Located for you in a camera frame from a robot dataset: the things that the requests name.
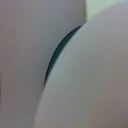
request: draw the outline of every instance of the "curved white surface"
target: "curved white surface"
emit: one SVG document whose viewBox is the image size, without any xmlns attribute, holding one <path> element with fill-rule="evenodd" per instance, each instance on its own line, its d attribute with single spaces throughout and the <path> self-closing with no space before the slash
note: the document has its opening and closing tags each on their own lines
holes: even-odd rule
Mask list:
<svg viewBox="0 0 128 128">
<path fill-rule="evenodd" d="M 52 54 L 84 12 L 83 0 L 0 0 L 0 128 L 32 128 Z"/>
<path fill-rule="evenodd" d="M 128 127 L 128 2 L 85 24 L 60 55 L 34 128 Z"/>
</svg>

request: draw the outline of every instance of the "light gray background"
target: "light gray background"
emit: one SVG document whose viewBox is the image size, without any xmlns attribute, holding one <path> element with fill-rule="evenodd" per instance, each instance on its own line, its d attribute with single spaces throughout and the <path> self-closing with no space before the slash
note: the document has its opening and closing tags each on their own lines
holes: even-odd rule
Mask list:
<svg viewBox="0 0 128 128">
<path fill-rule="evenodd" d="M 84 23 L 84 0 L 0 1 L 0 128 L 32 128 L 50 58 Z"/>
</svg>

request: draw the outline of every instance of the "gray wall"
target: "gray wall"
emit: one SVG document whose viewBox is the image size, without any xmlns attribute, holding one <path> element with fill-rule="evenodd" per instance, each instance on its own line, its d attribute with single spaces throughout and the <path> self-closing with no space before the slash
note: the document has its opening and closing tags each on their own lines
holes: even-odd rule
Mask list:
<svg viewBox="0 0 128 128">
<path fill-rule="evenodd" d="M 0 1 L 0 128 L 32 128 L 50 58 L 84 23 L 84 0 Z"/>
</svg>

